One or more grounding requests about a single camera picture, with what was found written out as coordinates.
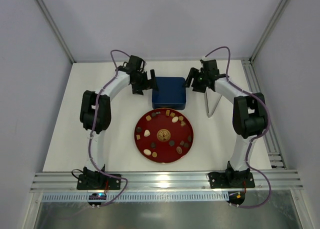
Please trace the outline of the blue tin lid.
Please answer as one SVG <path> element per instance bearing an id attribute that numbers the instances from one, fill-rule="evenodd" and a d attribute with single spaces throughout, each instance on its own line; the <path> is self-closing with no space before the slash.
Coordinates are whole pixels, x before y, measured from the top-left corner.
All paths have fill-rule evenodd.
<path id="1" fill-rule="evenodd" d="M 152 90 L 151 102 L 154 107 L 184 107 L 187 102 L 186 80 L 183 77 L 157 76 L 156 84 L 158 90 Z"/>

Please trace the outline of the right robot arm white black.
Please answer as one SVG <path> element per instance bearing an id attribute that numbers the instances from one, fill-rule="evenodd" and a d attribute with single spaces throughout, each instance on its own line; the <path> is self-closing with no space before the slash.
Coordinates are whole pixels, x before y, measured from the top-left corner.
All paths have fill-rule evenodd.
<path id="1" fill-rule="evenodd" d="M 231 159 L 224 172 L 208 174 L 212 189 L 254 188 L 250 158 L 255 142 L 269 128 L 269 115 L 262 93 L 245 91 L 232 82 L 227 73 L 220 73 L 216 60 L 201 60 L 200 69 L 192 67 L 184 87 L 205 93 L 207 89 L 218 93 L 233 105 L 232 126 L 236 141 Z"/>

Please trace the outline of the metal tongs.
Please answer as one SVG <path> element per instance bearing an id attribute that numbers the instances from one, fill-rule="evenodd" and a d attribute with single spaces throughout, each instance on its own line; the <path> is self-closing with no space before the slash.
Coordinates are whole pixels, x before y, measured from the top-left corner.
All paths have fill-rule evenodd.
<path id="1" fill-rule="evenodd" d="M 207 88 L 204 93 L 205 111 L 208 118 L 211 118 L 215 113 L 222 96 L 215 91 Z"/>

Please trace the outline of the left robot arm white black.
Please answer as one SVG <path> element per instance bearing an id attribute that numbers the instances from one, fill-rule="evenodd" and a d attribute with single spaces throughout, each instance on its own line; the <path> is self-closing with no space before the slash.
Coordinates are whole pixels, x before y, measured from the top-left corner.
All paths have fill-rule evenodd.
<path id="1" fill-rule="evenodd" d="M 119 190 L 125 180 L 121 174 L 105 171 L 103 162 L 105 132 L 111 124 L 111 102 L 127 86 L 132 93 L 142 95 L 144 90 L 157 89 L 155 71 L 150 76 L 145 71 L 144 59 L 130 55 L 128 61 L 115 67 L 115 75 L 101 89 L 86 90 L 82 95 L 80 122 L 88 131 L 88 161 L 92 168 L 85 166 L 77 177 L 78 190 Z"/>

